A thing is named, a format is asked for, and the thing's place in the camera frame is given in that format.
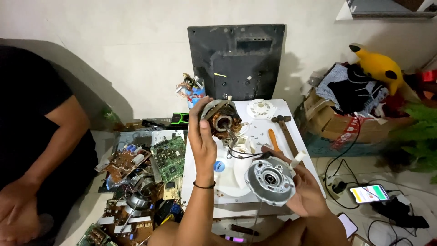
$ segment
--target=black bracelet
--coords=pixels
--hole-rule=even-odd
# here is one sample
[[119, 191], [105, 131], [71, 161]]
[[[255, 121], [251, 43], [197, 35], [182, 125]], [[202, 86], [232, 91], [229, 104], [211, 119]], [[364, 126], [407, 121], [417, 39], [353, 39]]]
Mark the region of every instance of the black bracelet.
[[196, 186], [197, 188], [201, 188], [201, 189], [212, 189], [212, 188], [214, 188], [214, 186], [215, 186], [215, 181], [214, 181], [214, 184], [211, 185], [210, 187], [200, 187], [200, 186], [198, 186], [198, 185], [196, 184], [196, 181], [194, 181], [193, 184], [194, 184], [194, 186]]

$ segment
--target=black ear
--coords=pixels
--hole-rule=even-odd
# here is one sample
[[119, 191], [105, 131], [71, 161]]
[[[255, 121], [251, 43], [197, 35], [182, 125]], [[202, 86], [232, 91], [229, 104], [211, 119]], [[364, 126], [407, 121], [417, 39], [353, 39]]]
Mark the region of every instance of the black ear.
[[349, 45], [349, 48], [352, 50], [352, 52], [358, 52], [361, 50], [361, 48], [356, 45]]
[[385, 75], [389, 79], [398, 79], [398, 76], [396, 75], [396, 73], [391, 71], [391, 70], [385, 71]]

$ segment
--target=green circuit board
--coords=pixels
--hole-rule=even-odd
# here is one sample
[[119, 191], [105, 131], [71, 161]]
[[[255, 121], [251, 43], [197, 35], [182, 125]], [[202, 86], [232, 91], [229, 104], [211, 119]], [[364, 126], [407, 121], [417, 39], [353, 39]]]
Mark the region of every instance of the green circuit board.
[[184, 173], [185, 142], [181, 136], [164, 140], [150, 148], [165, 183]]
[[91, 224], [76, 246], [118, 246], [100, 228]]

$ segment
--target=person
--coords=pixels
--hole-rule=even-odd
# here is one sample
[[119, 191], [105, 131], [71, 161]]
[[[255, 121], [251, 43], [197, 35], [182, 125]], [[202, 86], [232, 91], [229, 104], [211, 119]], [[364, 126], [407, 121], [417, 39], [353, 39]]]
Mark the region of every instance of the person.
[[0, 246], [52, 245], [96, 175], [89, 120], [42, 57], [0, 46], [0, 75]]
[[[204, 97], [190, 110], [188, 138], [196, 164], [196, 186], [193, 187], [184, 217], [180, 224], [166, 222], [159, 226], [151, 235], [149, 246], [238, 245], [211, 232], [215, 183], [213, 165], [217, 159], [217, 146], [212, 139], [208, 122], [199, 121], [198, 118], [199, 112], [211, 100], [208, 96]], [[262, 147], [261, 150], [270, 151], [274, 156], [291, 162], [283, 154], [267, 147]], [[301, 165], [294, 170], [296, 194], [286, 204], [300, 218], [295, 221], [288, 220], [279, 231], [252, 245], [350, 246], [343, 224], [329, 210], [314, 176]]]

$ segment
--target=white table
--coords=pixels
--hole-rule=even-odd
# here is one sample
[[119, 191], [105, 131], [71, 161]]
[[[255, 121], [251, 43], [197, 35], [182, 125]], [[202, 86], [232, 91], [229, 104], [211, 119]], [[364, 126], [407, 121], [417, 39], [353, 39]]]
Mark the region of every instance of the white table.
[[[290, 159], [293, 159], [293, 155], [291, 154], [290, 149], [288, 148], [287, 141], [285, 140], [285, 136], [282, 133], [279, 124], [273, 123], [268, 119], [265, 120], [257, 120], [253, 119], [247, 114], [246, 107], [250, 101], [239, 101], [234, 102], [237, 108], [237, 112], [243, 122], [251, 123], [249, 132], [246, 133], [247, 136], [252, 138], [254, 143], [267, 143], [270, 146], [272, 145], [269, 135], [267, 133], [268, 129], [273, 129], [276, 135], [276, 140], [279, 149], [284, 152], [284, 155]], [[272, 99], [269, 100], [273, 104], [273, 106], [277, 107], [277, 110], [274, 116], [282, 115], [282, 116], [291, 116], [290, 109], [288, 108], [287, 103], [283, 99]], [[293, 141], [296, 145], [298, 151], [306, 151], [306, 147], [303, 143], [302, 137], [299, 133], [299, 130], [296, 126], [294, 120], [285, 123], [287, 125], [288, 131], [293, 138]], [[220, 140], [214, 138], [217, 142], [217, 145], [222, 144]], [[260, 153], [262, 145], [255, 144], [255, 152]], [[320, 189], [323, 192], [324, 197], [326, 198], [326, 194], [322, 188], [322, 184], [320, 183], [319, 178], [317, 177], [316, 169], [311, 161], [310, 156], [305, 156], [303, 158], [303, 163], [305, 167], [315, 176], [317, 182], [319, 183]], [[196, 178], [195, 171], [195, 163], [193, 152], [191, 150], [191, 146], [189, 141], [187, 141], [187, 150], [185, 154], [185, 166], [184, 166], [184, 178], [182, 181], [182, 193], [181, 193], [181, 202], [183, 204], [183, 208], [188, 205], [191, 192], [193, 190], [193, 181]], [[260, 207], [259, 199], [252, 192], [248, 193], [243, 197], [230, 197], [230, 196], [215, 196], [214, 200], [214, 218], [228, 218], [228, 217], [237, 217], [237, 216], [251, 216], [256, 215], [257, 211]], [[288, 207], [274, 207], [269, 206], [266, 203], [262, 205], [262, 209], [259, 212], [259, 215], [268, 215], [268, 214], [277, 214], [277, 215], [286, 215], [291, 214], [291, 211]]]

